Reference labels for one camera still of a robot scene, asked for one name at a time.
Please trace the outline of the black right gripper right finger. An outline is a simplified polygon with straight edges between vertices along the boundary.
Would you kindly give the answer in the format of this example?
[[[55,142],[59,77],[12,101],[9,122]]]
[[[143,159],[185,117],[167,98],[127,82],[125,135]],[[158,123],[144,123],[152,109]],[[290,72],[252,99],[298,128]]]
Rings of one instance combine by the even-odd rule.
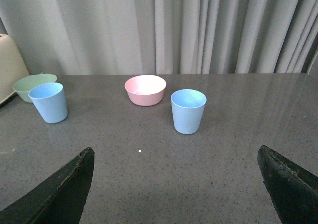
[[[318,222],[318,178],[267,146],[257,156],[264,185],[283,224]]]

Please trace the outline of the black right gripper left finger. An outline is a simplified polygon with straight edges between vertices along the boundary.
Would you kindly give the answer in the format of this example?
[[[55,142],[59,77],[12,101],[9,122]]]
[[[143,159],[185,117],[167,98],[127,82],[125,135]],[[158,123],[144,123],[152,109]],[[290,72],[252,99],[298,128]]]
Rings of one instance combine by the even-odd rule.
[[[2,224],[78,224],[91,188],[95,153],[87,147],[0,213]]]

